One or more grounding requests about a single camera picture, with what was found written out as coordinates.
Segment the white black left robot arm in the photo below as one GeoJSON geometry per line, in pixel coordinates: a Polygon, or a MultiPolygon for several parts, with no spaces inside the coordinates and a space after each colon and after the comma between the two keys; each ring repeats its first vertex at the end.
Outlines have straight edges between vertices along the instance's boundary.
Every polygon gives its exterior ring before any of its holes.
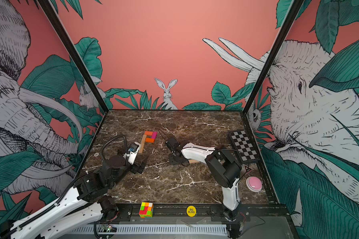
{"type": "Polygon", "coordinates": [[[59,237],[101,219],[112,221],[119,209],[107,192],[129,172],[143,171],[135,165],[142,147],[139,142],[125,144],[123,155],[104,156],[105,143],[100,149],[102,166],[80,176],[69,184],[63,194],[31,216],[8,220],[0,225],[1,239],[58,239],[59,237]]]}

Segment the magenta block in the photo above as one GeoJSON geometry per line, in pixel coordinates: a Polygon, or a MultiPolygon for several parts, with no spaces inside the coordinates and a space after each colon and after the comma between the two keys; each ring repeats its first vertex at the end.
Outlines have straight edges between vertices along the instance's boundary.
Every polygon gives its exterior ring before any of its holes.
{"type": "Polygon", "coordinates": [[[157,133],[156,131],[154,131],[154,132],[152,133],[152,135],[151,135],[151,138],[152,138],[152,139],[156,139],[157,134],[158,134],[158,133],[157,133]]]}

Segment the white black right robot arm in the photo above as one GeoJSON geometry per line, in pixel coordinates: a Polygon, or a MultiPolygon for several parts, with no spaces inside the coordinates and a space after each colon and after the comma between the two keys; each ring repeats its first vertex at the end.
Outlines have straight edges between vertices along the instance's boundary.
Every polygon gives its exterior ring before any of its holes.
{"type": "Polygon", "coordinates": [[[189,141],[179,142],[175,137],[168,137],[162,130],[159,130],[159,133],[171,152],[169,154],[171,165],[186,166],[193,162],[207,165],[211,175],[222,188],[224,216],[229,221],[236,220],[241,205],[238,183],[242,163],[233,156],[232,150],[222,145],[205,147],[189,141]]]}

